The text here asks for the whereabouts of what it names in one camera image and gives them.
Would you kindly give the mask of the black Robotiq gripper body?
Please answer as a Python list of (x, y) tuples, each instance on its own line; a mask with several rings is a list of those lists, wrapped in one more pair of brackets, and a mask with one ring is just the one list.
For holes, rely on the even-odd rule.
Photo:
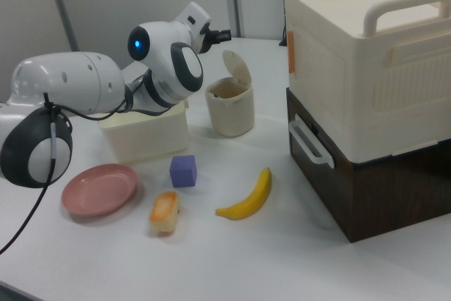
[(210, 23), (206, 23), (200, 31), (202, 43), (200, 44), (199, 53), (206, 53), (214, 44), (215, 31), (211, 30)]

